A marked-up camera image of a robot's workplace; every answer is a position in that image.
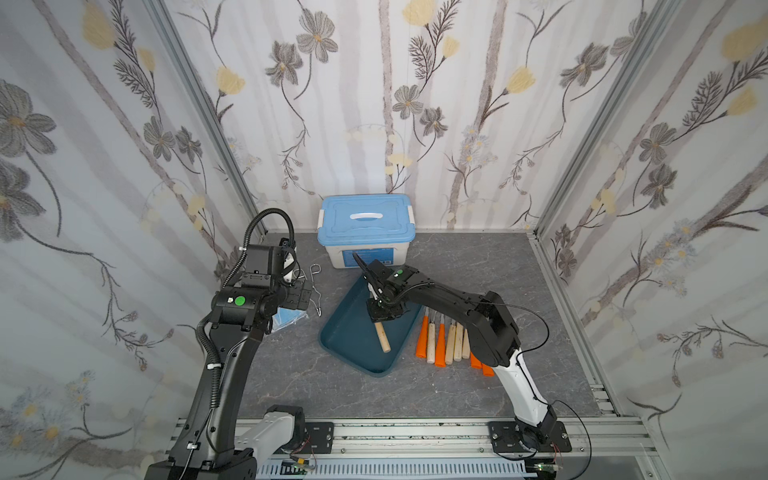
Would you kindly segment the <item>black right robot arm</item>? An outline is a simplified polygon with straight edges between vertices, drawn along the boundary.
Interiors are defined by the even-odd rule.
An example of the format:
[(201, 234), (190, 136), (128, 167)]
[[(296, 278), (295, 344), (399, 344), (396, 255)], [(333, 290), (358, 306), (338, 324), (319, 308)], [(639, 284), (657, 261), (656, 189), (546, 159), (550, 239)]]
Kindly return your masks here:
[(372, 297), (366, 307), (372, 322), (392, 321), (404, 314), (408, 302), (420, 304), (464, 327), (470, 353), (491, 368), (509, 397), (520, 442), (527, 449), (553, 443), (558, 418), (537, 388), (527, 368), (519, 327), (509, 305), (495, 292), (475, 294), (437, 282), (409, 265), (386, 266), (378, 260), (353, 258)]

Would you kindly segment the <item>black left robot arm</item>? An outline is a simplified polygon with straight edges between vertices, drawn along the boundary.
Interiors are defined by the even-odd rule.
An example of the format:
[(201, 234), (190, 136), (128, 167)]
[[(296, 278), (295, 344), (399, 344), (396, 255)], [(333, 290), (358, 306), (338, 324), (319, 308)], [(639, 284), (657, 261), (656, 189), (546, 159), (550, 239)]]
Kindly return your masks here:
[(280, 309), (304, 311), (312, 289), (296, 277), (295, 231), (272, 246), (252, 243), (258, 224), (279, 208), (259, 212), (246, 228), (240, 256), (195, 328), (205, 354), (193, 402), (168, 457), (150, 465), (148, 479), (253, 479), (261, 463), (282, 447), (302, 443), (298, 407), (269, 412), (249, 444), (236, 444), (238, 413), (255, 354)]

